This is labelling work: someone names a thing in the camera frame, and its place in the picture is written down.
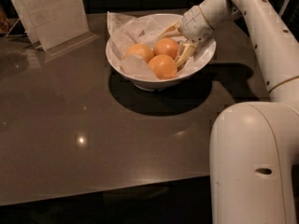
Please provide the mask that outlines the white rounded gripper body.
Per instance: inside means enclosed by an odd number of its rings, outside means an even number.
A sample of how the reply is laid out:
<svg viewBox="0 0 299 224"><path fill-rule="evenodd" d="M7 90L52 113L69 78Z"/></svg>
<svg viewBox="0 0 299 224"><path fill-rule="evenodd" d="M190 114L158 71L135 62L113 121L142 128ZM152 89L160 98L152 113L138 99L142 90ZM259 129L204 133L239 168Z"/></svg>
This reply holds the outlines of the white rounded gripper body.
<svg viewBox="0 0 299 224"><path fill-rule="evenodd" d="M181 33L192 42L205 42L212 36L214 28L215 16L203 6L193 6L181 19Z"/></svg>

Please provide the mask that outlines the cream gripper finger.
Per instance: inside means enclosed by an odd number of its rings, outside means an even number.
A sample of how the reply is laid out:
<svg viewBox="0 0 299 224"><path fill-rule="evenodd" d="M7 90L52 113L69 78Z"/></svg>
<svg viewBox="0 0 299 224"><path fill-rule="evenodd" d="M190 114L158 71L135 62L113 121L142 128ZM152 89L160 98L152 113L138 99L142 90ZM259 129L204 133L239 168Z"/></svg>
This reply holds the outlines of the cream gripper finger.
<svg viewBox="0 0 299 224"><path fill-rule="evenodd" d="M197 49L198 43L187 41L187 42L180 42L178 44L178 54L175 58L175 62L177 67L181 67L185 64L188 59L193 56Z"/></svg>
<svg viewBox="0 0 299 224"><path fill-rule="evenodd" d="M182 36L181 21L175 21L167 26L159 35L158 40L162 38L171 38Z"/></svg>

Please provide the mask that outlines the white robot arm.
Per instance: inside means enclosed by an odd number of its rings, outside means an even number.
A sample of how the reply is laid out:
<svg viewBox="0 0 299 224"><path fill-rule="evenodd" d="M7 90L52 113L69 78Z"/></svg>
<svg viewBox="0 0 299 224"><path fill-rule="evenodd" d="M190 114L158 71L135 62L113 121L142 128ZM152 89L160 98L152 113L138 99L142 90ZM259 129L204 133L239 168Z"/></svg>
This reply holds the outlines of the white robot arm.
<svg viewBox="0 0 299 224"><path fill-rule="evenodd" d="M217 117L209 145L213 224L297 224L292 168L299 162L299 43L268 0L205 0L166 35L191 45L243 16L269 94Z"/></svg>

